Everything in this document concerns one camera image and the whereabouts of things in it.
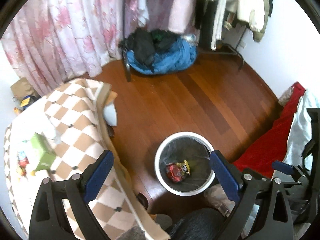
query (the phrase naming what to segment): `wooden floor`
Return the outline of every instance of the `wooden floor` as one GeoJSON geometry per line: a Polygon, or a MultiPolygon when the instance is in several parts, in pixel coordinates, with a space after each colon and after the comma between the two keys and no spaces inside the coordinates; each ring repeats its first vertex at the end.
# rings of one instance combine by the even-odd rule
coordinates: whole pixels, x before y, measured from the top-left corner
{"type": "Polygon", "coordinates": [[[176,74],[132,72],[128,83],[122,62],[115,61],[95,77],[118,93],[113,143],[135,192],[148,198],[150,213],[177,220],[205,206],[202,195],[175,196],[157,181],[154,157],[166,137],[179,131],[198,133],[232,162],[278,117],[276,97],[265,83],[248,65],[237,68],[235,57],[200,55],[191,68],[176,74]]]}

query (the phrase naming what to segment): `blue gripper pad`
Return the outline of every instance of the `blue gripper pad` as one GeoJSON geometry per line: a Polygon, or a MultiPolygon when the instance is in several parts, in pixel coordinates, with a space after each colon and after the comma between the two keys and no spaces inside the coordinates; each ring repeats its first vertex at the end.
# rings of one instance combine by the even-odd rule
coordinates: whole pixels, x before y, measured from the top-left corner
{"type": "Polygon", "coordinates": [[[210,166],[213,172],[216,174],[218,181],[220,182],[224,192],[226,193],[228,199],[239,203],[240,186],[236,182],[235,178],[232,176],[223,161],[217,156],[215,151],[210,155],[210,166]]]}
{"type": "Polygon", "coordinates": [[[103,182],[106,180],[111,168],[113,166],[113,154],[108,151],[106,156],[103,158],[97,169],[93,172],[90,179],[88,179],[85,194],[83,196],[84,202],[89,203],[96,199],[103,182]]]}
{"type": "Polygon", "coordinates": [[[272,168],[287,175],[293,175],[293,166],[280,161],[274,161],[272,168]]]}

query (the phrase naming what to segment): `floral curtain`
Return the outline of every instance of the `floral curtain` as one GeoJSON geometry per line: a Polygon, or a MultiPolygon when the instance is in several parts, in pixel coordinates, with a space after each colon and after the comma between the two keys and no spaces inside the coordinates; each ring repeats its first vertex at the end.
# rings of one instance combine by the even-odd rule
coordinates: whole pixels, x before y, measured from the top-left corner
{"type": "Polygon", "coordinates": [[[45,95],[85,72],[96,76],[110,59],[121,58],[122,17],[123,0],[29,0],[1,41],[17,75],[45,95]]]}

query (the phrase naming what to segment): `red blanket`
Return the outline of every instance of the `red blanket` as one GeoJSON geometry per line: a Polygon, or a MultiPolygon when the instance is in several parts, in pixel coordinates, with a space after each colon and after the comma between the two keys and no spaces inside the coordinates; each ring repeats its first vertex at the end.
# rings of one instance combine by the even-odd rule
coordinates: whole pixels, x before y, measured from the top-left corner
{"type": "Polygon", "coordinates": [[[271,178],[273,169],[271,164],[275,160],[283,161],[287,152],[287,140],[297,112],[299,98],[306,90],[296,82],[293,85],[293,94],[285,105],[279,119],[275,120],[271,130],[262,135],[244,152],[233,164],[239,169],[251,168],[262,175],[271,178]]]}

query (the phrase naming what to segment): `checkered tablecloth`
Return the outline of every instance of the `checkered tablecloth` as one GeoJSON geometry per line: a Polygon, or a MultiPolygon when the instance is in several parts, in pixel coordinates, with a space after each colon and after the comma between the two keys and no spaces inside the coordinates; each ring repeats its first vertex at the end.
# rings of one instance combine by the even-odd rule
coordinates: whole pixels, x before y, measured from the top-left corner
{"type": "MultiPolygon", "coordinates": [[[[44,101],[42,102],[43,112],[62,134],[62,142],[58,145],[48,140],[57,155],[48,176],[53,181],[69,179],[73,174],[82,173],[89,164],[94,163],[104,149],[111,150],[115,157],[115,164],[97,198],[89,203],[98,222],[111,240],[117,239],[137,224],[146,232],[147,239],[169,239],[136,200],[130,186],[128,171],[121,165],[108,137],[102,109],[110,88],[110,85],[103,82],[75,79],[56,88],[51,94],[41,99],[44,101]]],[[[16,178],[12,179],[17,177],[15,172],[17,152],[16,149],[14,152],[10,151],[10,143],[13,143],[12,134],[15,129],[21,128],[19,120],[23,119],[23,114],[24,112],[6,130],[4,163],[13,210],[23,231],[28,235],[32,208],[25,208],[21,198],[19,198],[21,204],[17,203],[18,198],[15,197],[15,192],[21,195],[22,184],[17,182],[16,178]]],[[[30,183],[30,185],[37,187],[30,190],[38,191],[39,183],[30,183]]],[[[29,203],[32,204],[34,198],[28,195],[29,203]]],[[[63,203],[75,236],[84,239],[69,202],[63,200],[63,203]]]]}

